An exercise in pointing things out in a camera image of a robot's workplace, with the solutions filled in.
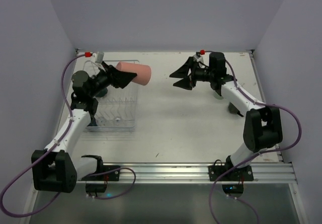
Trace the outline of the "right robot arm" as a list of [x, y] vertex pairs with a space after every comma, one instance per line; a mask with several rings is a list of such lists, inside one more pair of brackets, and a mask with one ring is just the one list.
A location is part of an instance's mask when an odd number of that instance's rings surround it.
[[243, 143], [226, 158], [228, 169], [244, 168], [253, 157], [279, 144], [283, 139], [280, 110], [259, 101], [237, 82], [231, 65], [222, 52], [209, 52], [209, 63], [204, 64], [204, 50], [197, 51], [176, 71], [170, 74], [178, 81], [174, 87], [192, 90], [197, 82], [208, 82], [217, 95], [229, 101], [232, 114], [245, 118]]

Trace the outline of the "pink cup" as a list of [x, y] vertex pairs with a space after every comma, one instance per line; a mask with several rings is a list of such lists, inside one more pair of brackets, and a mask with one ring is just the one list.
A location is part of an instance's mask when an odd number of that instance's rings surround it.
[[148, 65], [120, 61], [116, 68], [122, 72], [136, 73], [132, 82], [146, 86], [151, 79], [151, 68]]

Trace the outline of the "dark teal cup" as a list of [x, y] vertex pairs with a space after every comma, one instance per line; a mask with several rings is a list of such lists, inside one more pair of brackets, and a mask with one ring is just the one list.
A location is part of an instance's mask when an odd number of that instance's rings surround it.
[[108, 89], [104, 88], [103, 90], [101, 90], [99, 93], [96, 94], [96, 97], [97, 98], [102, 98], [102, 97], [106, 96], [107, 93], [108, 93]]

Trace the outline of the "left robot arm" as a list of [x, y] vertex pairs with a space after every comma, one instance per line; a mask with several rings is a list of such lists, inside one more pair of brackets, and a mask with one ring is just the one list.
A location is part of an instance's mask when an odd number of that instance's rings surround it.
[[45, 149], [35, 150], [31, 156], [36, 190], [71, 193], [79, 180], [110, 180], [111, 174], [121, 171], [121, 167], [107, 170], [100, 156], [83, 155], [77, 160], [71, 157], [81, 134], [94, 121], [99, 104], [97, 94], [108, 86], [123, 89], [137, 77], [135, 72], [120, 71], [105, 62], [101, 66], [93, 76], [84, 70], [72, 75], [73, 92], [67, 105], [69, 117]]

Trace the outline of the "black mug with handle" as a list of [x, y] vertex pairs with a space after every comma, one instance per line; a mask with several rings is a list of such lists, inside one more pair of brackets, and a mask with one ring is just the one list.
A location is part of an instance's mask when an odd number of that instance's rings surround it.
[[240, 117], [243, 117], [243, 115], [241, 114], [241, 112], [238, 110], [238, 108], [232, 104], [231, 102], [229, 103], [228, 105], [228, 111], [230, 114], [233, 114], [233, 115], [238, 115]]

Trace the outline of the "light green plastic cup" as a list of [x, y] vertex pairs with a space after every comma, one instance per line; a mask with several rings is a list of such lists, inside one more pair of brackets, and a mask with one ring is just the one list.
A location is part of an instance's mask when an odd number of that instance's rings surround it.
[[223, 99], [224, 99], [224, 97], [223, 97], [223, 96], [221, 96], [221, 95], [219, 95], [217, 92], [214, 92], [214, 97], [215, 97], [216, 99], [218, 99], [218, 100], [223, 100]]

